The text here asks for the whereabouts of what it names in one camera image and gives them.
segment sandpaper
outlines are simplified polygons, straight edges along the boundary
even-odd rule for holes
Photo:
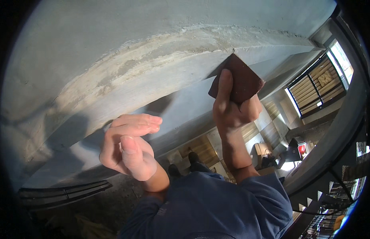
[[[225,65],[221,67],[219,73],[214,79],[209,95],[213,98],[217,97],[218,82],[221,76],[222,69],[228,69],[233,75],[233,89],[230,94],[230,100],[238,105],[245,100],[253,97],[264,85],[264,81],[259,78],[237,55],[231,54],[225,61]]]

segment blue shirt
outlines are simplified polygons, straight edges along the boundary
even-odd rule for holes
[[[193,172],[171,185],[165,203],[143,198],[119,238],[280,238],[292,213],[275,173],[236,185]]]

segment shirt sleeve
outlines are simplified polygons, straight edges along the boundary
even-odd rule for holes
[[[121,229],[119,239],[149,238],[152,233],[152,221],[163,203],[156,197],[147,196],[142,198]]]
[[[254,209],[263,238],[280,238],[293,223],[293,210],[276,174],[250,177],[239,185],[259,202],[259,207]]]

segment forearm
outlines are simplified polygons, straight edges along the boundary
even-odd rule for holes
[[[240,183],[245,178],[259,176],[247,152],[241,130],[221,133],[220,136],[224,161],[236,182]]]
[[[169,178],[162,166],[158,162],[156,163],[156,172],[150,179],[143,181],[142,184],[147,195],[155,196],[163,201],[169,187]]]

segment right hand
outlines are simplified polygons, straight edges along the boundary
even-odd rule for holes
[[[213,105],[213,119],[220,135],[237,131],[247,123],[258,119],[262,105],[257,94],[244,101],[240,107],[230,101],[233,88],[233,76],[223,69],[219,78],[218,94]]]
[[[152,147],[140,136],[157,133],[162,118],[149,114],[121,115],[104,136],[100,162],[139,181],[147,181],[157,170]]]

